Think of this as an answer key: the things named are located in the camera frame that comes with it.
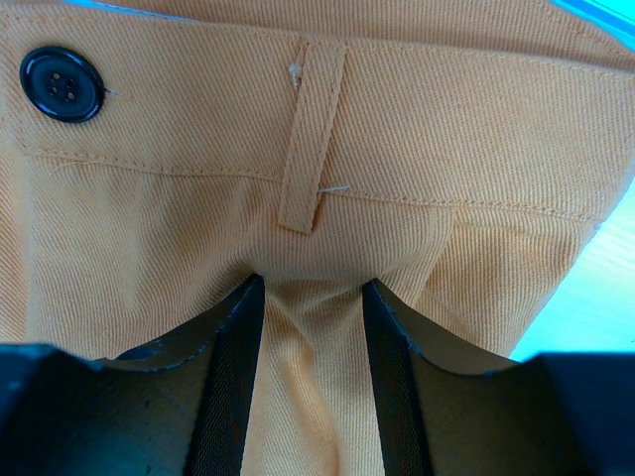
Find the orange trousers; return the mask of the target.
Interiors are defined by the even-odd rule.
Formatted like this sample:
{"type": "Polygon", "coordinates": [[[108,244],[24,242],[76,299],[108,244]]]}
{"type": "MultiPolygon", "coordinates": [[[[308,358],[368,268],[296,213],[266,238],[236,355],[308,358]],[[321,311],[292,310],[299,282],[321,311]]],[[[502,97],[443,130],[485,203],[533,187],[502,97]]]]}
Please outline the orange trousers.
{"type": "Polygon", "coordinates": [[[5,1],[1,338],[115,357],[266,282],[241,471],[384,471],[362,285],[509,354],[634,176],[548,1],[5,1]]]}

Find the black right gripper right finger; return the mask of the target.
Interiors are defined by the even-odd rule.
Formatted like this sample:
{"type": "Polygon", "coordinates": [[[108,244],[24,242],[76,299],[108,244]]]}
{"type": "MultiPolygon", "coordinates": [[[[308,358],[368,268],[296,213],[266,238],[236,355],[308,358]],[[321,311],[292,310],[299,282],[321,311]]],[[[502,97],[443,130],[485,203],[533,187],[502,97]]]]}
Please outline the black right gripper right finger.
{"type": "Polygon", "coordinates": [[[362,289],[389,475],[630,475],[634,358],[542,353],[515,362],[362,289]]]}

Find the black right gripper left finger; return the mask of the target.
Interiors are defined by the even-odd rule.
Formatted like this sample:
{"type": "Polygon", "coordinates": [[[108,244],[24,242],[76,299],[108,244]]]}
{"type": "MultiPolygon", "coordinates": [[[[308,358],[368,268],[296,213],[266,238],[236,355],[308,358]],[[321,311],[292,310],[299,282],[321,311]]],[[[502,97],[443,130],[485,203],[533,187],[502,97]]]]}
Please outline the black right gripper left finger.
{"type": "Polygon", "coordinates": [[[237,475],[264,320],[251,276],[221,302],[114,359],[1,348],[5,475],[237,475]]]}

